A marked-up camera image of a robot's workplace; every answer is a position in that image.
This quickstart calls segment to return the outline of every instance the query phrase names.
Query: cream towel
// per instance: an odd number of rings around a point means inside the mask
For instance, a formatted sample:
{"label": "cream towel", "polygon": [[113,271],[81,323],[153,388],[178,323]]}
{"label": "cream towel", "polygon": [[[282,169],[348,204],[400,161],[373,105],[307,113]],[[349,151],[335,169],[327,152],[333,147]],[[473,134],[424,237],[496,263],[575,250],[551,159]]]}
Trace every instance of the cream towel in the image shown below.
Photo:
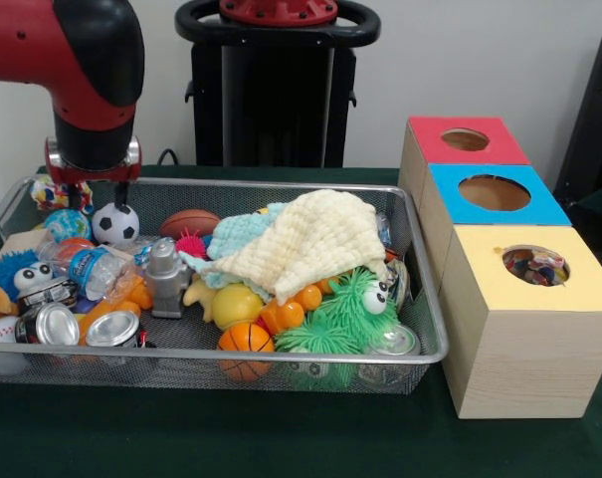
{"label": "cream towel", "polygon": [[348,192],[322,189],[291,202],[260,237],[208,272],[249,279],[279,304],[304,287],[358,266],[385,281],[375,208]]}

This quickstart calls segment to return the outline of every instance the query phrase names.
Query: green table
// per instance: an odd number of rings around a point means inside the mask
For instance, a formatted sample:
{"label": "green table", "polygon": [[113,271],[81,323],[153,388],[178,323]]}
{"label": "green table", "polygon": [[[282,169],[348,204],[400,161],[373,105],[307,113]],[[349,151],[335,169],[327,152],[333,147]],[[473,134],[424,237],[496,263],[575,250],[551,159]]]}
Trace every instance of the green table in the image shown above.
{"label": "green table", "polygon": [[[395,183],[395,169],[147,167],[145,175]],[[461,421],[433,366],[410,396],[0,385],[0,476],[602,476],[582,420]]]}

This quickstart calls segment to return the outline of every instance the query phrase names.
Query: circular hole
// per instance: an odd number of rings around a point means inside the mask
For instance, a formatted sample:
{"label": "circular hole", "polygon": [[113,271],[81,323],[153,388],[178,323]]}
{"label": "circular hole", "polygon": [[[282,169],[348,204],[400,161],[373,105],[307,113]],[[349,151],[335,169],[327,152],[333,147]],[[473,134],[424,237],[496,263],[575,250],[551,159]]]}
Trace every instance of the circular hole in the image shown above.
{"label": "circular hole", "polygon": [[560,286],[570,277],[566,260],[539,246],[510,247],[502,254],[502,262],[511,274],[533,286]]}
{"label": "circular hole", "polygon": [[460,151],[482,151],[489,145],[489,137],[474,129],[456,127],[442,133],[442,141]]}
{"label": "circular hole", "polygon": [[490,174],[469,177],[459,189],[467,201],[489,211],[516,211],[530,202],[530,193],[521,184]]}

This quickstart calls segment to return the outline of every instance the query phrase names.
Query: black cable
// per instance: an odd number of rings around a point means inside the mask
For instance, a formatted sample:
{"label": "black cable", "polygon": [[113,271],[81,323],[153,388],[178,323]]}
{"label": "black cable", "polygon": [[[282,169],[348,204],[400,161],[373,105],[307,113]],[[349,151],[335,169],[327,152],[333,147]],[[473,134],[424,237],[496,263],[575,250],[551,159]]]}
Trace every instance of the black cable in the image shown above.
{"label": "black cable", "polygon": [[163,164],[163,159],[165,159],[165,156],[167,156],[168,154],[172,156],[172,162],[174,162],[174,165],[175,166],[179,165],[179,158],[177,157],[177,153],[168,147],[168,148],[164,149],[161,154],[159,154],[159,159],[157,159],[157,166],[160,166],[161,164]]}

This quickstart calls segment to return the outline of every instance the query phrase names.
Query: gray wall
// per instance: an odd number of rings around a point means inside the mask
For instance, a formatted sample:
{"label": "gray wall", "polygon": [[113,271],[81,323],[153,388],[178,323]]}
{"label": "gray wall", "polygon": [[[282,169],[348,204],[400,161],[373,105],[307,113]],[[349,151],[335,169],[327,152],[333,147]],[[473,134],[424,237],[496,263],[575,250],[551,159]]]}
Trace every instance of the gray wall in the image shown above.
{"label": "gray wall", "polygon": [[[183,0],[131,0],[146,83],[136,133],[147,162],[174,147],[194,159],[189,45],[173,28]],[[558,173],[602,36],[602,0],[364,0],[382,37],[360,49],[345,165],[399,164],[407,115],[504,117],[539,173]],[[0,194],[42,164],[53,132],[47,93],[0,84]]]}

